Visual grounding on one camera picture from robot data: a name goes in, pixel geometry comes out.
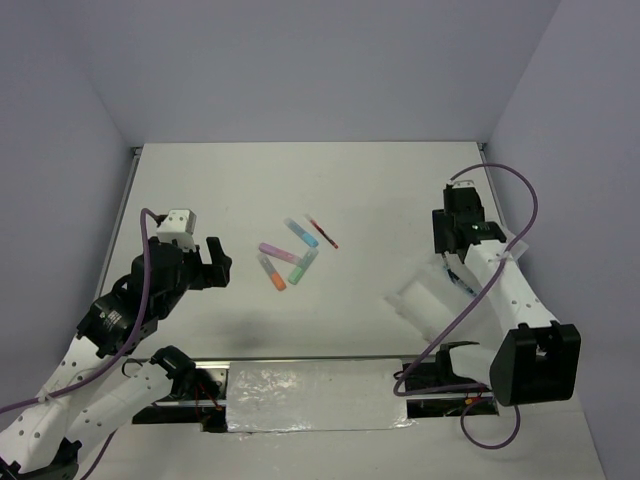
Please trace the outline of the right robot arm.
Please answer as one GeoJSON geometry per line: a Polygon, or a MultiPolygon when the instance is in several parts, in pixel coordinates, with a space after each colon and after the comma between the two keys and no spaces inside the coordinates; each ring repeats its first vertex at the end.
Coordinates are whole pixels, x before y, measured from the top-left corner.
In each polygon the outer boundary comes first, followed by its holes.
{"type": "Polygon", "coordinates": [[[470,182],[443,191],[432,213],[438,254],[456,257],[487,301],[502,331],[498,348],[477,341],[446,343],[437,353],[436,383],[457,391],[468,380],[486,385],[503,406],[565,401],[574,393],[581,336],[560,323],[533,291],[508,249],[502,227],[485,217],[470,182]]]}

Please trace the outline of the light blue gel pen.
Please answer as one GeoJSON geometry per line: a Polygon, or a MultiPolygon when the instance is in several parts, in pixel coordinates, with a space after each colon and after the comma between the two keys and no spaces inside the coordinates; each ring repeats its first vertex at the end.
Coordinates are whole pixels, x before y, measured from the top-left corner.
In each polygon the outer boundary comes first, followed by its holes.
{"type": "Polygon", "coordinates": [[[462,279],[455,277],[451,280],[451,282],[460,288],[463,292],[468,294],[471,297],[476,297],[477,293],[474,289],[472,289],[467,283],[465,283],[462,279]]]}

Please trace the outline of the orange highlighter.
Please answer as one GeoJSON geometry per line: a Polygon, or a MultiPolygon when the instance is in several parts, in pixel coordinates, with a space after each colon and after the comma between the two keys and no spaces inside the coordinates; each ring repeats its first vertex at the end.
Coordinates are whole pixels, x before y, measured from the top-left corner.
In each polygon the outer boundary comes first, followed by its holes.
{"type": "Polygon", "coordinates": [[[263,268],[265,273],[268,275],[269,280],[271,281],[273,286],[278,291],[284,291],[286,289],[286,283],[282,279],[282,277],[279,274],[279,272],[276,270],[275,266],[272,264],[272,262],[269,259],[269,257],[264,253],[259,253],[257,255],[257,258],[258,258],[258,261],[259,261],[261,267],[263,268]]]}

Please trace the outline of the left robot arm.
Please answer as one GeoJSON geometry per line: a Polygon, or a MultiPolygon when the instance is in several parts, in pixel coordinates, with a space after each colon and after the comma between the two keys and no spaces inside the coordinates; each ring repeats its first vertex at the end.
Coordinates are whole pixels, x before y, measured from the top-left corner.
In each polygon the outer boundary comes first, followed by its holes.
{"type": "Polygon", "coordinates": [[[105,393],[91,380],[120,350],[131,354],[153,334],[189,290],[224,288],[232,260],[216,237],[206,240],[211,261],[197,248],[151,238],[150,256],[136,257],[131,272],[98,298],[80,322],[70,348],[50,380],[1,433],[4,479],[72,479],[95,448],[105,449],[118,428],[165,398],[217,401],[220,384],[174,346],[166,346],[139,370],[105,393]]]}

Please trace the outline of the dark blue gel pen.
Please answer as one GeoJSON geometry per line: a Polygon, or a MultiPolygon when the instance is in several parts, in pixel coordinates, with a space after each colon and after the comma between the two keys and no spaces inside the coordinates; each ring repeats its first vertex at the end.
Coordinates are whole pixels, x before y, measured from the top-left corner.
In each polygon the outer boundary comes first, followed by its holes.
{"type": "Polygon", "coordinates": [[[451,265],[447,259],[447,256],[445,254],[441,255],[442,261],[443,261],[443,268],[447,274],[447,276],[449,277],[449,280],[454,284],[459,286],[460,285],[460,277],[453,271],[453,269],[451,268],[451,265]]]}

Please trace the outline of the red gel pen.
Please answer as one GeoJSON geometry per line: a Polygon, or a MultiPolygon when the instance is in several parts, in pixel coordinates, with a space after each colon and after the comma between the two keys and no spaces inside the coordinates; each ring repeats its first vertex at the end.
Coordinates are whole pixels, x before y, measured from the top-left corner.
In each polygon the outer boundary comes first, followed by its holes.
{"type": "Polygon", "coordinates": [[[339,249],[339,245],[331,238],[318,222],[309,214],[304,215],[306,220],[317,230],[317,232],[334,248],[339,249]]]}

